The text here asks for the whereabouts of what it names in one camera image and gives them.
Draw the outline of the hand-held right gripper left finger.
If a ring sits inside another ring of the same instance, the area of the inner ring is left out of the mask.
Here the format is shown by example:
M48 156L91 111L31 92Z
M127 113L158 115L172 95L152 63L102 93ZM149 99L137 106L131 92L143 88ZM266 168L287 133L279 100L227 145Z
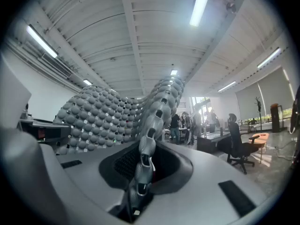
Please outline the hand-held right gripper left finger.
M41 145L51 185L62 202L67 222L135 222L129 189L138 143L78 154L55 155Z

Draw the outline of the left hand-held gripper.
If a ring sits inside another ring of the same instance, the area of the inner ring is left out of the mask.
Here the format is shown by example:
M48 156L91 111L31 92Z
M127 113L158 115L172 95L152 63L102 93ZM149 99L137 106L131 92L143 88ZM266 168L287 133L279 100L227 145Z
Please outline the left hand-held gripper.
M20 119L31 93L0 59L0 167L21 201L44 219L67 219L40 144L67 144L71 127Z

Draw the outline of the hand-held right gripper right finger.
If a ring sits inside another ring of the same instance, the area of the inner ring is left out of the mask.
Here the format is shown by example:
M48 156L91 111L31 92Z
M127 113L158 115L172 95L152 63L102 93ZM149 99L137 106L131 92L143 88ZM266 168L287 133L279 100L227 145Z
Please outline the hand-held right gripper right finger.
M177 192L156 195L140 217L142 225L255 225L261 218L265 193L248 176L222 159L175 144L165 146L187 157L193 165L189 181ZM219 183L233 181L255 208L243 217Z

